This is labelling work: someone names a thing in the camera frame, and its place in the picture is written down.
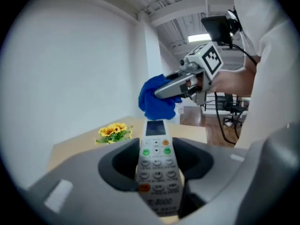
remote control screen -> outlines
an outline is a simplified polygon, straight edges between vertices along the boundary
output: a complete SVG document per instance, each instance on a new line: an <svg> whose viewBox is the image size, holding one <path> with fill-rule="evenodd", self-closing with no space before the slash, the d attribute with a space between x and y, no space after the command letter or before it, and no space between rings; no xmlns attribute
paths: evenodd
<svg viewBox="0 0 300 225"><path fill-rule="evenodd" d="M165 135L164 122L162 120L148 121L146 136Z"/></svg>

wooden floor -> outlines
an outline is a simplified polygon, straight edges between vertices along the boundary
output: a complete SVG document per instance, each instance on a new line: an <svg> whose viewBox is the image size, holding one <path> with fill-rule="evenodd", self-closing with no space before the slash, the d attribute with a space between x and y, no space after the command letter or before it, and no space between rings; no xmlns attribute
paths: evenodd
<svg viewBox="0 0 300 225"><path fill-rule="evenodd" d="M199 107L184 107L184 114L180 116L180 124L190 125L190 126L200 126L206 128L207 143L211 145L220 145L224 147L234 147L224 140L222 137L221 129L218 123L216 115L206 115L202 114ZM234 129L232 127L223 126L225 137L236 143L238 138L235 135Z"/></svg>

green button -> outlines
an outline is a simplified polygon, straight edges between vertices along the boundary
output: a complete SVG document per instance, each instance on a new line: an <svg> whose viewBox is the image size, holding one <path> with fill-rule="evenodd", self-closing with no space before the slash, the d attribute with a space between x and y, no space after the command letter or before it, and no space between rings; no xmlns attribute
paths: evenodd
<svg viewBox="0 0 300 225"><path fill-rule="evenodd" d="M170 154L170 153L171 153L171 149L165 148L165 149L164 149L164 153L165 153L165 154Z"/></svg>
<svg viewBox="0 0 300 225"><path fill-rule="evenodd" d="M148 156L150 154L150 150L149 149L144 149L142 151L143 155Z"/></svg>

blue cloth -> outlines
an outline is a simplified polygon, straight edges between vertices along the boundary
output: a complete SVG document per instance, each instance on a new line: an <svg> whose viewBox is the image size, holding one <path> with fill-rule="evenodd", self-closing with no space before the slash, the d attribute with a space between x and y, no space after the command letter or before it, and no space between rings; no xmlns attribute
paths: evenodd
<svg viewBox="0 0 300 225"><path fill-rule="evenodd" d="M171 80L163 74L149 79L142 87L139 96L139 108L145 112L150 120L172 119L175 116L175 103L181 103L180 96L158 99L154 96L156 89L169 83Z"/></svg>

orange button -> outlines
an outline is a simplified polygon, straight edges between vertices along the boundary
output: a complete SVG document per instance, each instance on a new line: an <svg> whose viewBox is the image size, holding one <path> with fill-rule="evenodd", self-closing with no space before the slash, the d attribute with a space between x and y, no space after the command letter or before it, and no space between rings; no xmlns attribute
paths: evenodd
<svg viewBox="0 0 300 225"><path fill-rule="evenodd" d="M149 183L143 183L139 185L139 191L140 192L148 192L150 190L150 184Z"/></svg>
<svg viewBox="0 0 300 225"><path fill-rule="evenodd" d="M168 140L163 140L163 145L169 145L169 141Z"/></svg>

